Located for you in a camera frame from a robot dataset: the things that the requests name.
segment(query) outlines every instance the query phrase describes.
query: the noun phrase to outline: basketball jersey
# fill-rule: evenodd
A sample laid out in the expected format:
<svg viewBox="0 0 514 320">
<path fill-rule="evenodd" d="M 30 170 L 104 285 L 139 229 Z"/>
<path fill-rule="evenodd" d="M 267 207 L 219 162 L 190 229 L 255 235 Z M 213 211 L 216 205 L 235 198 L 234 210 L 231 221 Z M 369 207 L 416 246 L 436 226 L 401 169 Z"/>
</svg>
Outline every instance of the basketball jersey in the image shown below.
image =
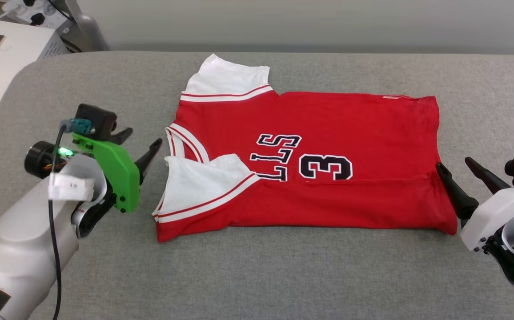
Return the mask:
<svg viewBox="0 0 514 320">
<path fill-rule="evenodd" d="M 456 233 L 434 97 L 279 95 L 268 76 L 212 55 L 188 81 L 166 128 L 159 241 L 228 225 Z"/>
</svg>

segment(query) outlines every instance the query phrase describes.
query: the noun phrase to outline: jersey number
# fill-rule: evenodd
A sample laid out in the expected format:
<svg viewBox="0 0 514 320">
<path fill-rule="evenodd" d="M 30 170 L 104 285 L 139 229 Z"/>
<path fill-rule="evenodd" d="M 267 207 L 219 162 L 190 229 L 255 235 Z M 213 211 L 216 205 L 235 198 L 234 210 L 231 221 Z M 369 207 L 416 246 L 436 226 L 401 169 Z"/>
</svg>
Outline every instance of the jersey number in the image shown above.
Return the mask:
<svg viewBox="0 0 514 320">
<path fill-rule="evenodd" d="M 261 154 L 251 153 L 249 160 L 251 161 L 275 161 L 279 164 L 288 164 L 294 149 L 302 140 L 301 136 L 279 134 L 261 134 L 257 139 L 257 144 L 261 146 L 270 146 L 279 148 L 276 155 L 264 156 Z M 287 181 L 288 168 L 286 166 L 274 166 L 276 174 L 257 173 L 263 179 Z M 352 177 L 352 163 L 345 156 L 331 156 L 321 154 L 303 154 L 299 158 L 298 172 L 301 176 L 308 179 L 316 179 L 316 172 L 332 172 L 333 180 L 348 180 Z"/>
</svg>

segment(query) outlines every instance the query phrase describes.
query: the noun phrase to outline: black cable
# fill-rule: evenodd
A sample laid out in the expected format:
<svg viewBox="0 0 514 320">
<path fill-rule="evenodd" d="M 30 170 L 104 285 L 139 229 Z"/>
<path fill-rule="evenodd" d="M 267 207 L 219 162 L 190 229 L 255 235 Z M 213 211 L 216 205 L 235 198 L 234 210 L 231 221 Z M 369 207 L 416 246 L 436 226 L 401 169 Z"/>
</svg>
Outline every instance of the black cable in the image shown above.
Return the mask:
<svg viewBox="0 0 514 320">
<path fill-rule="evenodd" d="M 82 50 L 82 49 L 80 49 L 80 47 L 78 47 L 78 46 L 74 45 L 72 42 L 70 42 L 70 41 L 68 41 L 68 40 L 65 40 L 64 38 L 62 38 L 61 40 L 64 42 L 64 44 L 69 45 L 70 47 L 74 48 L 74 49 L 75 49 L 75 50 L 77 50 L 78 52 L 83 52 L 83 50 Z"/>
<path fill-rule="evenodd" d="M 60 10 L 60 8 L 58 8 L 58 7 L 56 6 L 56 4 L 54 4 L 54 3 L 52 2 L 52 0 L 48 0 L 48 2 L 49 2 L 49 4 L 51 4 L 51 5 L 52 5 L 52 7 L 56 8 L 56 10 L 57 10 L 57 11 L 59 11 L 59 12 L 62 14 L 62 16 L 66 17 L 69 21 L 73 22 L 74 24 L 77 24 L 77 22 L 76 22 L 76 20 L 75 20 L 74 18 L 72 18 L 72 17 L 70 17 L 70 16 L 66 15 L 63 11 L 61 11 L 61 10 Z"/>
<path fill-rule="evenodd" d="M 54 172 L 56 172 L 56 162 L 57 162 L 57 152 L 60 148 L 61 138 L 65 132 L 65 125 L 62 125 L 60 128 L 60 133 L 57 134 L 56 144 L 53 147 L 53 156 L 52 156 L 52 171 L 51 175 L 53 176 Z M 61 306 L 61 264 L 60 264 L 60 252 L 57 249 L 57 238 L 56 238 L 56 225 L 53 221 L 53 200 L 48 200 L 48 211 L 49 211 L 49 229 L 52 233 L 52 246 L 53 246 L 53 255 L 56 258 L 56 277 L 57 277 L 57 301 L 56 301 L 56 312 L 53 315 L 53 320 L 57 320 L 57 317 L 60 314 L 60 306 Z"/>
</svg>

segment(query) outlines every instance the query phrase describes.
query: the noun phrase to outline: gray tablecloth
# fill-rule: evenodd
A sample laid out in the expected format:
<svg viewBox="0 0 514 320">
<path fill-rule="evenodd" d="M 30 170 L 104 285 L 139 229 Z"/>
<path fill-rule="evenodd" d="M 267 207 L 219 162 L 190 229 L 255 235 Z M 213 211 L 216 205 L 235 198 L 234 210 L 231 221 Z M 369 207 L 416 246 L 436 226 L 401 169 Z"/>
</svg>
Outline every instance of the gray tablecloth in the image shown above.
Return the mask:
<svg viewBox="0 0 514 320">
<path fill-rule="evenodd" d="M 26 67 L 0 104 L 0 215 L 38 181 L 24 172 L 28 148 L 54 140 L 79 103 L 114 111 L 120 127 L 133 127 L 125 147 L 137 158 L 164 136 L 180 91 L 207 56 L 81 53 Z M 442 159 L 480 201 L 489 191 L 464 157 L 499 176 L 514 158 L 514 56 L 220 56 L 269 65 L 278 92 L 436 95 Z M 166 181 L 165 154 L 167 146 L 139 208 L 112 210 L 80 242 L 64 271 L 62 319 L 514 320 L 514 290 L 494 260 L 437 231 L 228 228 L 160 244 L 151 212 Z M 53 288 L 33 319 L 52 317 L 55 295 Z"/>
</svg>

